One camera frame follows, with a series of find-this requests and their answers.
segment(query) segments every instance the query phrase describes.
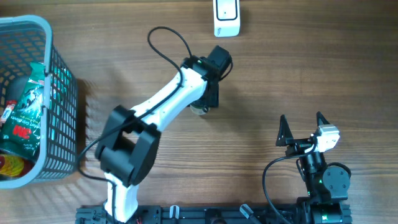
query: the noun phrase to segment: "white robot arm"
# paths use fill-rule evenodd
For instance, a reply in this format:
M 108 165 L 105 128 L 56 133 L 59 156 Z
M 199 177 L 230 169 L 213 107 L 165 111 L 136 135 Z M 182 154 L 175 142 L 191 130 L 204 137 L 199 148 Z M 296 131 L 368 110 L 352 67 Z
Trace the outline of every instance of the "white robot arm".
M 116 195 L 113 195 L 113 185 L 108 183 L 108 200 L 104 205 L 108 214 L 114 215 L 112 207 L 115 205 L 114 218 L 118 221 L 124 223 L 133 216 L 138 207 L 139 183 L 154 164 L 161 132 L 188 105 L 193 107 L 194 112 L 199 110 L 198 114 L 207 112 L 209 107 L 217 107 L 218 82 L 231 62 L 229 53 L 219 46 L 216 46 L 208 58 L 186 58 L 181 67 L 182 86 L 174 95 L 132 127 L 122 129 L 98 143 L 95 156 L 101 162 L 105 177 L 116 184 Z M 122 106 L 115 108 L 104 133 L 149 111 L 176 89 L 180 79 L 180 74 L 177 73 L 152 98 L 130 110 Z M 139 139 L 133 143 L 122 136 L 123 131 L 134 132 Z

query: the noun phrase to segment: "green snack package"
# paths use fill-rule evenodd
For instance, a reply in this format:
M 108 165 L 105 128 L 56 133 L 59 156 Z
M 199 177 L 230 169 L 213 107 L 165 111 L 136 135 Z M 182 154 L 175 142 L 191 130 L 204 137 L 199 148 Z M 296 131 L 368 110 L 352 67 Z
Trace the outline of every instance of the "green snack package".
M 31 62 L 32 73 L 17 105 L 2 126 L 0 149 L 36 160 L 44 93 L 44 65 Z

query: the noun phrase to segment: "white plug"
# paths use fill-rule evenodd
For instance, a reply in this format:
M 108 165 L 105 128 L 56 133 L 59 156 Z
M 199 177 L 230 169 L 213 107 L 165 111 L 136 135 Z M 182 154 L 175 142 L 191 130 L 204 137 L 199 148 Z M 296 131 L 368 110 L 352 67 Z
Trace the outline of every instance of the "white plug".
M 214 35 L 233 37 L 241 28 L 239 0 L 213 0 Z

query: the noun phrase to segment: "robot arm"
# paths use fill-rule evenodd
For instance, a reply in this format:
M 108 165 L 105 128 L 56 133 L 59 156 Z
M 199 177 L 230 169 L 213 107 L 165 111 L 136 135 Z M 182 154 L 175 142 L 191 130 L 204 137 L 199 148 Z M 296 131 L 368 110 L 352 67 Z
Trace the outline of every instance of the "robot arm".
M 289 222 L 286 220 L 288 216 L 274 209 L 277 217 L 285 218 L 285 220 L 278 218 L 275 222 L 305 224 L 352 222 L 349 205 L 342 203 L 348 199 L 351 171 L 337 162 L 327 164 L 323 155 L 336 146 L 340 132 L 321 112 L 317 113 L 317 126 L 311 137 L 294 139 L 286 117 L 284 115 L 280 117 L 276 146 L 286 146 L 286 156 L 298 158 L 296 165 L 307 187 L 308 197 L 297 199 L 296 206 L 299 212 L 296 219 L 289 217 L 291 219 Z
M 118 106 L 112 111 L 104 133 L 137 120 L 133 125 L 101 140 L 95 152 L 105 177 L 116 184 L 114 217 L 118 221 L 128 221 L 138 208 L 139 183 L 154 165 L 161 132 L 188 105 L 194 106 L 195 111 L 199 108 L 204 113 L 210 107 L 217 107 L 218 82 L 230 63 L 231 56 L 219 46 L 207 58 L 186 58 L 181 66 L 184 78 L 182 86 L 151 114 L 137 120 L 174 91 L 180 83 L 179 73 L 149 100 L 131 110 Z M 133 143 L 123 137 L 123 132 L 137 134 L 137 142 Z M 104 207 L 110 215 L 113 215 L 112 206 L 113 186 L 108 183 L 108 200 Z

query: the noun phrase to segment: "white device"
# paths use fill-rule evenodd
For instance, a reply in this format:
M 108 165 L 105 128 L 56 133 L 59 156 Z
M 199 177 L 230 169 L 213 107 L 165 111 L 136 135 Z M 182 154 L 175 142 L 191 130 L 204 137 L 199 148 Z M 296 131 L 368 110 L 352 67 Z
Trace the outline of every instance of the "white device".
M 202 79 L 202 75 L 191 68 L 181 68 L 183 73 L 182 87 L 164 104 L 160 105 L 152 114 L 144 117 L 143 122 L 155 124 L 157 130 L 162 132 L 170 122 L 187 107 L 190 103 L 199 100 L 207 87 L 207 81 Z M 180 82 L 180 74 L 177 75 L 157 92 L 151 99 L 131 108 L 136 111 L 135 115 L 140 116 L 154 105 L 162 101 L 169 95 Z M 121 222 L 127 222 L 138 208 L 137 191 L 139 185 L 123 186 L 123 183 L 111 173 L 105 173 L 108 180 L 116 184 L 115 196 L 115 219 Z M 105 203 L 105 210 L 112 214 L 112 184 L 108 183 L 108 200 Z
M 333 149 L 340 139 L 340 131 L 332 124 L 322 124 L 318 126 L 317 146 L 314 152 L 326 152 Z M 314 146 L 306 149 L 304 152 L 310 152 Z
M 213 0 L 214 35 L 234 37 L 241 28 L 239 0 Z

